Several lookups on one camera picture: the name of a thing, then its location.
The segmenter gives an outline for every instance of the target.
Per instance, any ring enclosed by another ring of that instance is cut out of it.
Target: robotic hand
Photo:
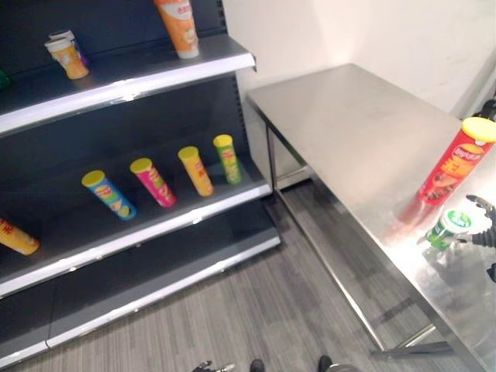
[[[467,195],[467,199],[476,203],[477,207],[483,208],[486,211],[486,217],[492,221],[492,226],[484,232],[478,234],[467,235],[459,234],[456,239],[461,243],[472,242],[480,246],[489,246],[496,248],[496,208],[489,201],[479,198],[475,195]],[[496,283],[496,263],[493,263],[487,273],[493,282]]]
[[[226,364],[224,367],[210,369],[212,365],[211,360],[207,360],[203,363],[200,363],[198,367],[196,367],[193,372],[230,372],[236,368],[236,366],[232,363]]]

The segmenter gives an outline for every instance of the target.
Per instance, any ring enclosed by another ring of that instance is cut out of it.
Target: gray carpet floor
[[[389,346],[428,323],[339,203],[310,183],[285,194]],[[214,360],[248,371],[258,357],[267,372],[308,372],[328,353],[363,372],[467,371],[456,356],[371,357],[374,345],[284,207],[273,199],[267,207],[283,238],[277,249],[9,370],[189,372]]]

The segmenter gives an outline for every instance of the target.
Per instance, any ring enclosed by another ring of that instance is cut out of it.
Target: white wall
[[[496,0],[224,0],[229,34],[257,57],[252,88],[353,62],[462,116],[496,64]],[[260,120],[245,109],[266,168]],[[295,166],[277,151],[281,172]]]

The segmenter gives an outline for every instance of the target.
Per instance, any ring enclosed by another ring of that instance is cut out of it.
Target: pringles can
[[[88,75],[89,70],[83,65],[79,53],[68,38],[61,37],[47,41],[45,47],[52,58],[64,68],[67,77],[71,80],[81,79]]]
[[[484,118],[462,121],[462,129],[420,187],[417,199],[439,206],[455,191],[496,142],[496,123]]]
[[[89,65],[88,59],[86,59],[86,57],[81,52],[81,48],[79,47],[78,41],[76,40],[76,36],[74,36],[74,33],[71,30],[66,29],[64,31],[57,31],[55,33],[51,33],[50,35],[48,35],[48,37],[50,38],[50,40],[60,39],[62,37],[68,39],[76,49],[77,55],[79,56],[79,58],[81,58],[81,62],[83,63],[83,65]]]
[[[212,182],[208,177],[207,170],[203,166],[198,149],[194,146],[187,146],[179,150],[177,156],[182,161],[184,168],[201,196],[209,196],[214,192]]]
[[[238,159],[234,151],[233,138],[228,134],[221,134],[214,138],[214,146],[217,149],[226,180],[230,184],[238,184],[241,182],[241,170],[239,168]]]
[[[154,0],[154,3],[177,55],[180,58],[198,56],[198,37],[189,0]]]
[[[40,246],[38,239],[34,239],[4,219],[0,219],[0,243],[24,256],[29,256]]]
[[[153,166],[152,160],[147,157],[134,160],[129,169],[139,178],[160,206],[171,207],[174,205],[176,198]]]
[[[93,194],[107,205],[120,219],[129,220],[136,214],[134,206],[119,192],[101,170],[93,170],[81,180]]]

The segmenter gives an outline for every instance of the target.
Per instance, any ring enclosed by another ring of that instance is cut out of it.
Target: pink chip can
[[[140,179],[141,183],[151,193],[158,204],[162,207],[171,207],[176,202],[176,197],[162,179],[152,160],[142,157],[134,160],[129,167]]]

